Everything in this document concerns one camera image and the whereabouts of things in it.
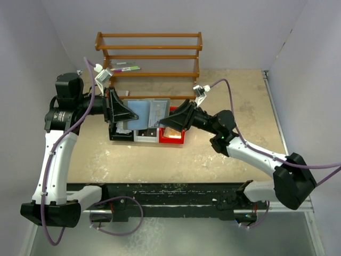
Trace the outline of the blue grey credit card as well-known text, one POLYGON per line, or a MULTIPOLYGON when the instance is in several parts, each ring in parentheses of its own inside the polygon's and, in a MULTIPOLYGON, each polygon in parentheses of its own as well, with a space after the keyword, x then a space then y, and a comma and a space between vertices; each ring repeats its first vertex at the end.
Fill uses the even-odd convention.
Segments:
POLYGON ((170 99, 151 99, 148 128, 164 127, 160 120, 168 117, 170 110, 170 99))

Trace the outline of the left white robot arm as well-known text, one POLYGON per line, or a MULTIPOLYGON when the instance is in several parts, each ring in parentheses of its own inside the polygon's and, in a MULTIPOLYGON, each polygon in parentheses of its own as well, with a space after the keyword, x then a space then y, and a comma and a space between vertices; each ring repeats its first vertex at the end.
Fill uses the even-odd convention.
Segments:
POLYGON ((45 153, 40 178, 31 202, 21 205, 20 214, 38 226, 73 228, 81 213, 94 205, 104 209, 110 197, 102 185, 85 185, 67 196, 67 178, 72 151, 80 126, 87 115, 103 115, 113 127, 121 121, 137 119, 137 114, 124 106, 114 87, 102 95, 85 94, 84 83, 77 73, 59 75, 56 96, 45 115, 45 153))

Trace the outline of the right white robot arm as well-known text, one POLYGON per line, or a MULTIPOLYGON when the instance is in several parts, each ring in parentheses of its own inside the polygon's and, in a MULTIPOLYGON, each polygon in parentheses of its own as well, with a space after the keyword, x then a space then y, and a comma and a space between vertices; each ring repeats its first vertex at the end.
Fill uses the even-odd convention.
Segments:
POLYGON ((244 141, 234 132, 237 125, 230 110, 211 116, 195 102, 185 100, 159 122, 179 132, 194 126, 212 133, 210 143, 217 153, 243 161, 271 177, 270 181, 246 181, 237 190, 237 203, 243 209, 255 202, 269 201, 296 210, 316 188, 316 181, 301 155, 286 156, 244 141))

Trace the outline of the grey card holder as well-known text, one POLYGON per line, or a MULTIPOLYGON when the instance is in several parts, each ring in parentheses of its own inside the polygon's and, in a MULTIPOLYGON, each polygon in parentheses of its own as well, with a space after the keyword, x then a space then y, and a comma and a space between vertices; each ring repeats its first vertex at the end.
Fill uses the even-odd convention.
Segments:
POLYGON ((124 122, 126 130, 145 130, 149 124, 150 101, 130 99, 124 100, 124 104, 138 116, 138 119, 124 122))

